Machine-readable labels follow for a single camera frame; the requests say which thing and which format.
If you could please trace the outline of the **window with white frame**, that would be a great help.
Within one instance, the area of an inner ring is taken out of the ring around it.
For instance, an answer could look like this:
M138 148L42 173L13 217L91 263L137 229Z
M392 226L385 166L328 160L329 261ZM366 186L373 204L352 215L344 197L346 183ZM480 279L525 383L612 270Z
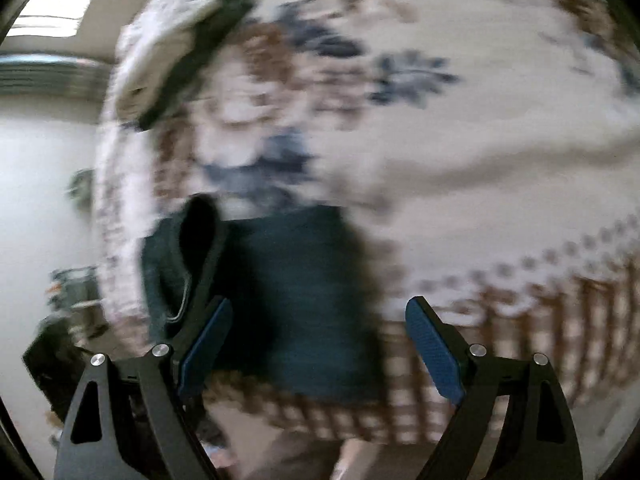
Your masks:
M1 30L8 37L70 38L77 34L91 1L26 0Z

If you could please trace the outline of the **floral bed blanket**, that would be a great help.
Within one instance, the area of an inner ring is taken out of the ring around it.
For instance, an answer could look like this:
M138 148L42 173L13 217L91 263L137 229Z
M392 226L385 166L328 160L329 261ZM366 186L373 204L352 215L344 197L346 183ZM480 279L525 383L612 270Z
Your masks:
M401 326L421 295L499 356L544 352L570 405L634 406L639 53L605 0L254 0L150 130L115 115L116 49L94 213L128 347L149 341L143 241L191 194L235 219L323 205L367 261L386 400L241 374L215 398L322 439L434 442L448 406Z

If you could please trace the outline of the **dark blue denim jeans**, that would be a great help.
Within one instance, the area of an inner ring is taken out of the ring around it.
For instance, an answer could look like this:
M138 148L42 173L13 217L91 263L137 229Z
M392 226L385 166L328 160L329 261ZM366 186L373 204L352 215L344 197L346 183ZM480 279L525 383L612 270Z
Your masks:
M362 270L335 207L224 220L194 195L142 245L150 336L170 346L182 396L230 372L316 401L375 402L383 356Z

